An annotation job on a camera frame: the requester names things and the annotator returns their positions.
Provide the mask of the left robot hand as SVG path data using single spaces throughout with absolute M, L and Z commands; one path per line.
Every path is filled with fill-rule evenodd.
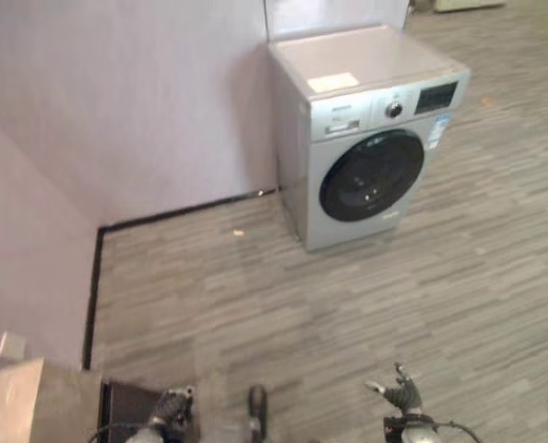
M 192 422 L 194 415 L 195 388 L 165 390 L 151 413 L 149 421 L 155 425 L 185 426 Z

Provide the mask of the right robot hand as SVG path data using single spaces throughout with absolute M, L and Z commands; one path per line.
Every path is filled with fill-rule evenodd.
M 395 362 L 394 369 L 397 374 L 395 386 L 384 386 L 373 380 L 366 380 L 363 386 L 380 395 L 388 403 L 397 408 L 402 415 L 422 414 L 422 396 L 406 366 L 400 362 Z

